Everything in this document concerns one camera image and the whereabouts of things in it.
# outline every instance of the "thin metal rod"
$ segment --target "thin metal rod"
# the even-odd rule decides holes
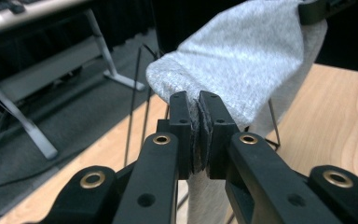
[[[179,210],[184,204],[185,202],[188,200],[188,193],[185,194],[185,197],[182,198],[182,200],[178,203],[178,207],[176,210]]]
[[[155,62],[158,59],[157,53],[154,53],[153,50],[148,47],[146,44],[143,44],[143,47],[153,56],[153,62]],[[145,134],[146,134],[146,128],[147,128],[147,120],[149,117],[149,109],[150,109],[150,97],[152,95],[152,89],[148,87],[147,89],[147,100],[146,100],[146,111],[145,111],[145,119],[144,119],[144,128],[142,130],[142,143],[145,140]]]
[[[228,221],[226,223],[231,224],[234,221],[234,217],[235,217],[234,213],[231,213],[231,216],[229,216]]]
[[[274,112],[274,107],[272,105],[271,98],[269,98],[269,100],[268,100],[268,106],[269,106],[269,111],[271,113],[272,123],[274,125],[275,134],[277,136],[278,145],[276,146],[276,150],[278,150],[278,148],[281,146],[281,138],[279,136],[278,124],[277,124],[277,120],[275,118],[275,112]]]
[[[142,130],[142,143],[145,140],[146,128],[147,128],[147,120],[149,119],[149,109],[150,109],[150,97],[152,95],[152,89],[149,87],[147,89],[147,100],[146,100],[146,111],[145,111],[145,119],[144,119],[144,129]]]
[[[167,105],[167,109],[165,110],[165,119],[168,118],[169,114],[170,114],[170,105]]]
[[[136,93],[136,83],[138,81],[139,76],[139,63],[141,61],[141,54],[142,54],[142,48],[138,48],[138,56],[136,58],[136,68],[135,68],[135,82],[133,84],[132,89],[132,97],[131,97],[131,108],[130,108],[130,121],[129,121],[129,128],[127,131],[127,142],[126,142],[126,152],[124,155],[124,166],[127,166],[128,162],[128,156],[129,156],[129,150],[130,150],[130,140],[131,140],[131,128],[132,128],[132,111],[135,105],[135,93]]]

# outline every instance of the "wooden surface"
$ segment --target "wooden surface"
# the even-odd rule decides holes
[[[134,113],[132,135],[140,136],[145,106]],[[148,132],[164,117],[165,104],[153,97]],[[23,223],[42,219],[65,183],[83,167],[123,166],[128,119],[104,135],[23,202],[0,219],[0,223]],[[292,106],[279,126],[279,154],[295,170],[307,175],[310,168],[333,164],[358,175],[358,73],[314,65]],[[131,145],[129,161],[137,158],[140,138]],[[179,217],[185,217],[184,209]]]
[[[358,175],[358,72],[315,65],[279,130],[279,155],[304,175],[331,164]]]

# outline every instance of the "gray cloth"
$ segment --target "gray cloth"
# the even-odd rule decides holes
[[[198,127],[200,91],[220,95],[239,128],[271,130],[266,103],[272,96],[281,116],[293,101],[324,41],[326,22],[301,26],[302,1],[247,1],[226,10],[146,70],[152,89],[167,103],[187,91]],[[196,171],[200,171],[195,150]],[[223,181],[204,172],[189,184],[189,223],[222,223],[227,208]]]

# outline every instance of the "black plastic bracket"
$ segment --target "black plastic bracket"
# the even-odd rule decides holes
[[[121,198],[114,223],[174,223],[178,140],[171,133],[149,135]]]
[[[170,97],[170,133],[179,141],[179,179],[189,179],[193,170],[194,129],[191,122],[188,100],[185,91]]]
[[[308,183],[343,223],[358,223],[358,176],[336,166],[317,166]]]
[[[119,204],[116,187],[112,169],[85,168],[69,180],[40,223],[110,223]]]
[[[356,0],[316,0],[298,5],[302,25],[312,25],[352,6]]]
[[[249,204],[233,206],[235,214],[252,214],[243,220],[251,220],[250,223],[340,223],[262,137],[253,133],[235,133],[228,153],[246,186],[246,190],[241,190],[227,185],[230,202],[238,204],[245,199],[243,195],[252,197],[255,202],[254,207]],[[231,184],[238,182],[235,175],[227,176],[234,178],[227,180]],[[251,210],[235,211],[239,208]]]
[[[239,132],[220,96],[200,92],[200,151],[203,167],[211,179],[226,179],[227,148],[231,135]]]

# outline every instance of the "black curtain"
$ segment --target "black curtain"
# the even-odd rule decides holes
[[[109,48],[154,26],[150,0],[103,1],[93,9]],[[84,15],[13,36],[0,43],[0,80],[39,63],[91,35]]]
[[[358,2],[327,19],[327,23],[316,63],[358,71]]]
[[[241,2],[244,0],[152,0],[160,50],[176,50],[217,13]]]

